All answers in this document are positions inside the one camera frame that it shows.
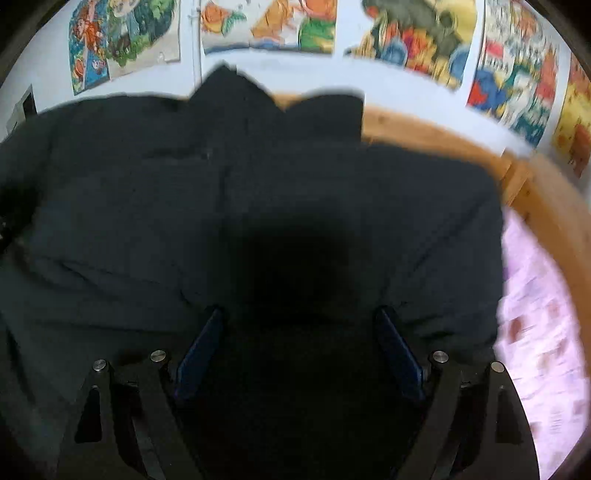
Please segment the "black padded jacket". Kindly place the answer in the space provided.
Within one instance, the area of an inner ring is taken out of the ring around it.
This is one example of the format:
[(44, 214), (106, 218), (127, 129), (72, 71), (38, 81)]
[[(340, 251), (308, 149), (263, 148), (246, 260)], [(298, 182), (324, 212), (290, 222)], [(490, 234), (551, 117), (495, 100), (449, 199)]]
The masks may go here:
[(92, 363), (187, 346), (175, 398), (206, 479), (391, 479), (424, 349), (489, 362), (503, 213), (481, 167), (370, 145), (362, 100), (283, 110), (220, 67), (1, 144), (1, 420), (51, 473)]

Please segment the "pink patterned bed sheet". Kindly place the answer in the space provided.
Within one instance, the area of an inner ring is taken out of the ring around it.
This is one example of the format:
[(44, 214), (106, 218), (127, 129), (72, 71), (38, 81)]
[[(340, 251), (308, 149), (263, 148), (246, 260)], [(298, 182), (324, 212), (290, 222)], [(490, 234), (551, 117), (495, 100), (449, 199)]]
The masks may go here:
[(504, 294), (495, 353), (508, 368), (550, 478), (589, 424), (590, 381), (564, 276), (522, 217), (503, 210)]

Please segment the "yellow bear chick drawing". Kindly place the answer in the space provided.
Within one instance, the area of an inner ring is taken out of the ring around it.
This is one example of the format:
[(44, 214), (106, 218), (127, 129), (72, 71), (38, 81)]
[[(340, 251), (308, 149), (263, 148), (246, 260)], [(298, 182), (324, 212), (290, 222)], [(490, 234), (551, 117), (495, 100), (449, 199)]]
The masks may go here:
[(577, 179), (590, 161), (590, 78), (574, 54), (552, 144)]

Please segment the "dark doorway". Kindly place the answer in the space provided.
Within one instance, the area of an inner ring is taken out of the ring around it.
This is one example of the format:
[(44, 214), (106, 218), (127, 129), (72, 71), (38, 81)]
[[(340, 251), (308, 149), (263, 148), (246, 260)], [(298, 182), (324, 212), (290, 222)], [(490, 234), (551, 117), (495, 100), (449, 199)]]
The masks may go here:
[(10, 134), (22, 125), (28, 118), (36, 116), (37, 109), (32, 86), (29, 86), (23, 96), (15, 103), (12, 114), (7, 123), (6, 130)]

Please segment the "2024 dragon drawing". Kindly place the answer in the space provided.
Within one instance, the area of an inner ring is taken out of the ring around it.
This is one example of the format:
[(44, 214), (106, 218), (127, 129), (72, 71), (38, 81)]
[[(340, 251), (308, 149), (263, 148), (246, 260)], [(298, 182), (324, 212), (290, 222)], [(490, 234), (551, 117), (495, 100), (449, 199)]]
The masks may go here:
[(531, 6), (487, 1), (467, 105), (536, 147), (554, 105), (558, 60), (557, 37)]

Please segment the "dark hill flowers drawing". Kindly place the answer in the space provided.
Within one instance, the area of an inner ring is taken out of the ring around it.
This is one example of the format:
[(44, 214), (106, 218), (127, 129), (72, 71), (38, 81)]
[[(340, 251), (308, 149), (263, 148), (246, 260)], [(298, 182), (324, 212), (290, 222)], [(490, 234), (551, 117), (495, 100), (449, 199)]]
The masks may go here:
[(464, 77), (477, 23), (474, 1), (363, 1), (373, 24), (346, 56), (381, 61), (451, 90)]

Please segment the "blond child drawing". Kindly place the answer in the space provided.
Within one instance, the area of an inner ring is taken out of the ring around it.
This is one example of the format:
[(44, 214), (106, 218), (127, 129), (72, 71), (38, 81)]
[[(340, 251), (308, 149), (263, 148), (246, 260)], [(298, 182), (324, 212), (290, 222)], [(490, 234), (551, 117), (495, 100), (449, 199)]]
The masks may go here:
[(111, 79), (180, 60), (180, 2), (107, 2), (106, 58)]

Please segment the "red-haired girl drawing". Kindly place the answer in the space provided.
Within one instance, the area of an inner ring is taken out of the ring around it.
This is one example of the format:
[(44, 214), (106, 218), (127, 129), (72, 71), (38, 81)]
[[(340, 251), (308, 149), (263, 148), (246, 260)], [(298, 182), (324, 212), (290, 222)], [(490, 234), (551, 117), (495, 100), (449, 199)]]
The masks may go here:
[(71, 15), (68, 51), (74, 95), (109, 79), (106, 59), (107, 1), (81, 1)]

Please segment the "orange slices juice drawing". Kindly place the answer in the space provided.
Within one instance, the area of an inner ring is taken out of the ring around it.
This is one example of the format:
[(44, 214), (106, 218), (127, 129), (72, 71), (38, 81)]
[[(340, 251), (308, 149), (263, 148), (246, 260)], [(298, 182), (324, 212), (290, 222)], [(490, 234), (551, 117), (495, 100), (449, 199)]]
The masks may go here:
[(202, 1), (204, 54), (236, 49), (331, 54), (338, 3), (318, 1)]

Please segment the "wooden bed frame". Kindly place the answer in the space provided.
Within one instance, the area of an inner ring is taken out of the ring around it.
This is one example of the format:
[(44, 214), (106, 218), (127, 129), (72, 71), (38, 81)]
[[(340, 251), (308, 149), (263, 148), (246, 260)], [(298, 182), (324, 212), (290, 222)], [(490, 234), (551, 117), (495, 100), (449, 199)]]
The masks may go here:
[(274, 101), (301, 139), (277, 164), (277, 185), (305, 242), (311, 317), (359, 331), (388, 307), (427, 349), (500, 361), (509, 207), (561, 270), (589, 357), (590, 213), (546, 158), (494, 155), (353, 96)]

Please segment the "white wall pipe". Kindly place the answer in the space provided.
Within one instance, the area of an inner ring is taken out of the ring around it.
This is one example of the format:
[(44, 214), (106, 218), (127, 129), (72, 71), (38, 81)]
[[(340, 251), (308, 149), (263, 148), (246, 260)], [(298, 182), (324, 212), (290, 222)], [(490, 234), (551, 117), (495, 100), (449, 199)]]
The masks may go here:
[(191, 58), (193, 86), (201, 83), (201, 46), (200, 46), (200, 1), (193, 0), (188, 14), (191, 27)]

